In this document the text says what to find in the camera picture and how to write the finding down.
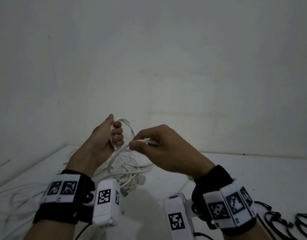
wall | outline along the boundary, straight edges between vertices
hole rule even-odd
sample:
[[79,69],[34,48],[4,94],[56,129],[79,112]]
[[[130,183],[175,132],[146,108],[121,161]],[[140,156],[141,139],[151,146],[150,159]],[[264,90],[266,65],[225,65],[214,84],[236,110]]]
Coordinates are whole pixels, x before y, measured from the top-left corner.
[[307,158],[307,0],[47,0],[64,129],[109,113],[201,151]]
[[0,185],[65,145],[43,0],[0,0]]

table surface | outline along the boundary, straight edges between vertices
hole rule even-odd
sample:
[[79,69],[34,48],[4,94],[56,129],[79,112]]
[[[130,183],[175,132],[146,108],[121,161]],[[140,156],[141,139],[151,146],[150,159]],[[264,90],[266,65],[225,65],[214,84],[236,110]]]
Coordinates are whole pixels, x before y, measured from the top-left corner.
[[[48,183],[64,169],[71,152],[77,147],[64,147],[2,186],[0,191],[33,182]],[[141,161],[148,161],[145,156],[136,154],[134,156]],[[307,160],[203,154],[215,164],[222,165],[233,178],[238,178],[254,200],[269,204],[273,207],[272,210],[279,211],[284,219],[293,221],[296,213],[307,213]],[[105,230],[90,226],[80,239],[170,239],[162,208],[163,200],[178,192],[190,199],[195,183],[185,175],[166,172],[158,167],[143,175],[146,177],[145,184],[138,185],[135,190],[128,192],[126,197],[121,198],[119,225]],[[25,190],[25,194],[32,195],[44,188],[45,186],[29,188]],[[0,198],[0,211],[9,209],[9,198],[10,195]],[[26,220],[11,221],[7,224],[0,221],[0,239]],[[193,218],[193,223],[197,232],[208,234],[213,239],[223,238],[220,230],[209,230],[207,224],[199,218]],[[78,223],[76,235],[84,226],[84,223]],[[15,235],[20,235],[29,227],[30,222]],[[293,233],[298,239],[304,239],[296,230],[293,230]]]

person's right hand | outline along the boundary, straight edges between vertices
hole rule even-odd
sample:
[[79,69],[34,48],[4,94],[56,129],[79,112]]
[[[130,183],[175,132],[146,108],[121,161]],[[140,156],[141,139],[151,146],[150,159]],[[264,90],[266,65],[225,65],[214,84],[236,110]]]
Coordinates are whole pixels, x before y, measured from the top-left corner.
[[[158,146],[136,141],[145,138]],[[129,143],[130,150],[147,156],[158,167],[183,173],[194,179],[206,175],[215,165],[167,125],[141,130]]]

hand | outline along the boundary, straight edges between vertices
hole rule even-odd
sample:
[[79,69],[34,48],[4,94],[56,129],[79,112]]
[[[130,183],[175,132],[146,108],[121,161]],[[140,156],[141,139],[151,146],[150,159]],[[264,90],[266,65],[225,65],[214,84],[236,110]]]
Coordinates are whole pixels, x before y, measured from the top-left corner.
[[[145,138],[158,146],[136,141]],[[147,156],[158,167],[193,178],[206,175],[215,165],[167,125],[141,130],[129,143],[130,150]]]
[[110,137],[117,147],[124,144],[121,122],[113,122],[113,114],[97,126],[86,142],[70,158],[66,169],[75,170],[92,177],[95,170],[114,152]]

person's left hand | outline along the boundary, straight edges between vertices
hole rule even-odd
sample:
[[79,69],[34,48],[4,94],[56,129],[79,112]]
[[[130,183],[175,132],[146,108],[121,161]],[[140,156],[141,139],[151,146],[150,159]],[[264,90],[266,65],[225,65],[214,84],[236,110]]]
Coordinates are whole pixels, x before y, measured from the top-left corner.
[[95,170],[114,152],[110,137],[117,147],[124,144],[121,122],[113,122],[113,114],[97,126],[86,142],[70,158],[66,169],[78,171],[92,177]]

